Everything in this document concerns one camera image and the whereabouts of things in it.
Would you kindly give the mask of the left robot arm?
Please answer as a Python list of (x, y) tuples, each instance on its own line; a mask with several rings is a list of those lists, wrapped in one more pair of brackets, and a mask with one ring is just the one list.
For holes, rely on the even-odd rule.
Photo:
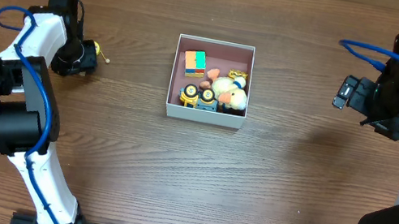
[(80, 0), (49, 0), (19, 8), (24, 24), (0, 52), (0, 154), (22, 177), (34, 217), (15, 213), (11, 224), (87, 224), (59, 164), (60, 114), (50, 72), (93, 73), (99, 46), (84, 37)]

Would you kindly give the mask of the white plush duck toy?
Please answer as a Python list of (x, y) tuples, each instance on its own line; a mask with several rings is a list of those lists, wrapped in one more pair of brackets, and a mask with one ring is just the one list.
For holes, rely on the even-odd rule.
[(247, 79), (242, 75), (220, 76), (218, 68), (213, 68), (206, 73), (207, 80), (201, 81), (199, 86), (203, 89), (212, 89), (218, 103), (231, 110), (245, 110), (247, 108), (247, 94), (244, 88)]

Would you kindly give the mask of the multicoloured puzzle cube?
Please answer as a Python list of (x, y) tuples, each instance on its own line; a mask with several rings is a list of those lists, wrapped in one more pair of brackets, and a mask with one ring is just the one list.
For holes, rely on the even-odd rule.
[(206, 53), (201, 51), (186, 51), (185, 55), (185, 71), (186, 77), (204, 78), (206, 68)]

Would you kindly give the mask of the yellow grey toy truck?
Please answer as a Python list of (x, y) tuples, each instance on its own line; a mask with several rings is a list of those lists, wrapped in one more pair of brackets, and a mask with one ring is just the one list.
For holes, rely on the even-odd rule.
[(197, 110), (216, 112), (218, 101), (212, 89), (199, 90), (194, 84), (188, 84), (179, 90), (179, 100), (183, 106)]

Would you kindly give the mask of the small wooden rattle drum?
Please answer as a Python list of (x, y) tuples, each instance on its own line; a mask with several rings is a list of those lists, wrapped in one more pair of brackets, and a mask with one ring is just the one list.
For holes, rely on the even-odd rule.
[(102, 59), (105, 60), (105, 63), (110, 63), (110, 59), (107, 58), (104, 53), (101, 51), (101, 46), (99, 45), (99, 43), (94, 42), (94, 46), (95, 46), (95, 51), (96, 51), (96, 56), (101, 56)]

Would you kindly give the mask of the yellow round gear toy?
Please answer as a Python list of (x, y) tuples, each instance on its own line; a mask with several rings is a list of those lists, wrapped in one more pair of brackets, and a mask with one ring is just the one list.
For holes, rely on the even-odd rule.
[(228, 75), (229, 78), (232, 78), (233, 80), (235, 80), (237, 77), (242, 77), (243, 79), (247, 80), (248, 74), (246, 72), (243, 71), (239, 71), (239, 70), (229, 70)]

